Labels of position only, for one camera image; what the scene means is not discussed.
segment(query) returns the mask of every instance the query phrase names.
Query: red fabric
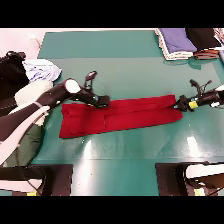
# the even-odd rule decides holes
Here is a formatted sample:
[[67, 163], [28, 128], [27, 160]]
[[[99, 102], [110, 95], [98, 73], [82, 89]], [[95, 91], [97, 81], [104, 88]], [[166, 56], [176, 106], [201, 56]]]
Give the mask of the red fabric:
[[114, 100], [108, 108], [96, 109], [85, 104], [63, 104], [60, 138], [81, 137], [102, 132], [143, 128], [175, 122], [182, 118], [169, 106], [174, 95], [129, 100]]

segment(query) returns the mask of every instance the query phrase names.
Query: yellow tag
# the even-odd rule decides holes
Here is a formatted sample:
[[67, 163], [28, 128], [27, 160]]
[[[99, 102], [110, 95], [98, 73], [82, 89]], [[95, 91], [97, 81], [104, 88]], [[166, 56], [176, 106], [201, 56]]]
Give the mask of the yellow tag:
[[205, 196], [205, 191], [203, 188], [194, 189], [195, 196]]
[[198, 107], [198, 104], [196, 101], [193, 101], [193, 102], [189, 102], [189, 106], [191, 109], [194, 109], [194, 108], [197, 108]]
[[36, 191], [29, 192], [29, 193], [27, 193], [27, 196], [37, 196], [37, 192]]

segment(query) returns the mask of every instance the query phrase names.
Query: white wall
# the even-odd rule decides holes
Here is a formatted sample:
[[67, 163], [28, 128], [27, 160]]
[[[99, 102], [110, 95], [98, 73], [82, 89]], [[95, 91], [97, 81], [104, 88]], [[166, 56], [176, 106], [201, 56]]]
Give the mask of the white wall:
[[0, 28], [0, 57], [6, 52], [23, 51], [27, 59], [37, 58], [39, 47], [33, 40], [36, 37], [42, 43], [46, 32], [61, 31], [97, 31], [97, 30], [153, 30], [154, 28]]

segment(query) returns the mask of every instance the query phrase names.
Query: green table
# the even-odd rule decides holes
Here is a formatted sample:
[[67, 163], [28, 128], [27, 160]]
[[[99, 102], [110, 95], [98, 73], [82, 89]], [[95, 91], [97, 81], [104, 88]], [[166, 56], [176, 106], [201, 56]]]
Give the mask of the green table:
[[[190, 79], [211, 79], [209, 88], [224, 82], [219, 59], [167, 62], [154, 31], [47, 33], [38, 57], [63, 70], [57, 82], [71, 77], [83, 84], [96, 70], [94, 91], [112, 100], [190, 97], [196, 94]], [[74, 164], [72, 195], [158, 195], [156, 162], [224, 161], [224, 112], [208, 106], [176, 123], [76, 139], [59, 139], [61, 122], [58, 107], [33, 163]]]

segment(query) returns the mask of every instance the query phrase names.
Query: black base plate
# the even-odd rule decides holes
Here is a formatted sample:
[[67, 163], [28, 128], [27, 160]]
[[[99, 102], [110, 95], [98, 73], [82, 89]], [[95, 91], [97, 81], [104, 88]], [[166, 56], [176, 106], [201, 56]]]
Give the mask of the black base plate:
[[[160, 196], [184, 196], [181, 194], [179, 189], [177, 179], [176, 179], [176, 168], [180, 163], [156, 163], [156, 174], [159, 187]], [[186, 184], [186, 189], [188, 196], [195, 196], [194, 188]], [[204, 188], [205, 195], [208, 195], [217, 189], [208, 189]]]
[[[51, 170], [54, 176], [51, 196], [70, 196], [73, 165], [29, 165], [29, 168], [41, 167]], [[26, 196], [26, 193], [13, 191], [12, 196]]]

